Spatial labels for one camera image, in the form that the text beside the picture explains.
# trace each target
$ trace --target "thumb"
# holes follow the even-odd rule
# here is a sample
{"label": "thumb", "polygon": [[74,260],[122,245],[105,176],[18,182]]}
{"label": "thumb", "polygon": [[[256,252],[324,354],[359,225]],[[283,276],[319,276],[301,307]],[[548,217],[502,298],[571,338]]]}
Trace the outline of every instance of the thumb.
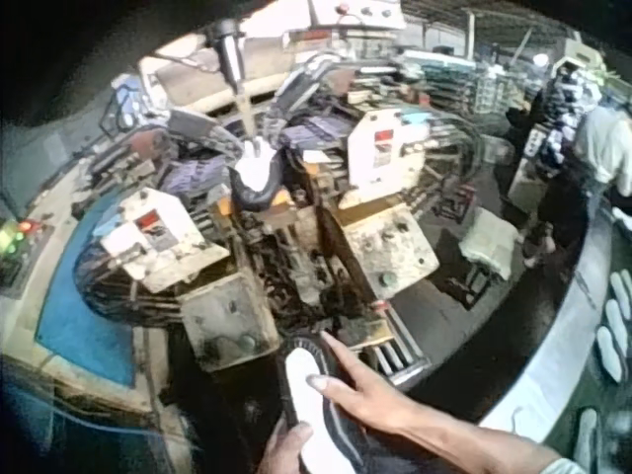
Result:
{"label": "thumb", "polygon": [[354,411],[354,405],[360,402],[360,395],[338,378],[326,375],[310,375],[307,377],[307,383],[314,390],[350,413]]}
{"label": "thumb", "polygon": [[286,456],[287,459],[296,459],[303,445],[311,436],[314,431],[312,427],[305,422],[301,422],[287,432],[287,436],[278,446],[278,452]]}

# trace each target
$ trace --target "blue mat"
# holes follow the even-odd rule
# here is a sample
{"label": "blue mat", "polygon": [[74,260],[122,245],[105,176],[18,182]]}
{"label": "blue mat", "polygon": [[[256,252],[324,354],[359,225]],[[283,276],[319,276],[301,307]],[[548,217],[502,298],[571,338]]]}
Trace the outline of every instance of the blue mat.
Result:
{"label": "blue mat", "polygon": [[59,260],[44,302],[36,334],[55,354],[112,382],[132,387],[134,363],[131,328],[92,312],[73,279],[75,261],[117,194],[99,199],[79,222]]}

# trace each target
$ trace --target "hand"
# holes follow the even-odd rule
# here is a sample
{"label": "hand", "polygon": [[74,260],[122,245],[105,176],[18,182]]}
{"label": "hand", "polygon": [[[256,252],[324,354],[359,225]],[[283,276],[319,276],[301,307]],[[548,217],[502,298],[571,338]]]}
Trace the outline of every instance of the hand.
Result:
{"label": "hand", "polygon": [[327,333],[321,336],[354,381],[355,389],[325,375],[310,375],[307,382],[364,424],[391,434],[402,431],[421,406],[364,365],[344,344]]}
{"label": "hand", "polygon": [[311,436],[312,429],[306,423],[288,431],[285,417],[281,416],[268,439],[257,474],[300,474],[300,450]]}

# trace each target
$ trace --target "person's left hand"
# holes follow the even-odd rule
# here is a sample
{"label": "person's left hand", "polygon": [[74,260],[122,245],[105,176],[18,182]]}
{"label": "person's left hand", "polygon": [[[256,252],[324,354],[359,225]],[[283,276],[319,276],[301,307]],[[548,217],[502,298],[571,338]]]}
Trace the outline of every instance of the person's left hand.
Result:
{"label": "person's left hand", "polygon": [[300,450],[312,433],[306,423],[288,431],[285,417],[281,416],[268,439],[257,474],[300,474]]}

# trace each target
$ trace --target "blue cable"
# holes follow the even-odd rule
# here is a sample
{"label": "blue cable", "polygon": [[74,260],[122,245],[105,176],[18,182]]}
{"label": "blue cable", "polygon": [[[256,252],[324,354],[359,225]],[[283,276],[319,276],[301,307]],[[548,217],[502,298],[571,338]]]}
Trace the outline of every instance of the blue cable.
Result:
{"label": "blue cable", "polygon": [[71,415],[67,412],[64,412],[63,410],[55,407],[53,404],[48,403],[44,400],[39,399],[38,397],[36,397],[35,395],[31,395],[28,392],[25,392],[24,390],[20,390],[20,394],[24,397],[27,397],[29,400],[35,402],[35,403],[39,403],[40,405],[43,405],[47,408],[49,408],[50,410],[52,410],[54,413],[56,413],[57,415],[70,420],[71,422],[74,422],[78,425],[81,425],[83,427],[86,428],[90,428],[93,430],[98,430],[101,432],[106,432],[106,433],[115,433],[118,435],[142,435],[142,436],[155,436],[155,437],[160,437],[162,438],[167,438],[167,439],[172,439],[174,441],[177,441],[181,444],[186,444],[189,446],[189,448],[194,449],[194,450],[201,450],[201,448],[199,448],[198,446],[192,444],[190,441],[188,441],[187,439],[185,439],[184,437],[179,437],[179,436],[174,436],[172,434],[161,434],[159,432],[155,432],[152,430],[146,430],[143,428],[118,428],[118,427],[108,427],[105,425],[99,425],[96,423],[92,423],[92,422],[86,422],[85,420],[81,420],[78,417],[75,417],[74,415]]}

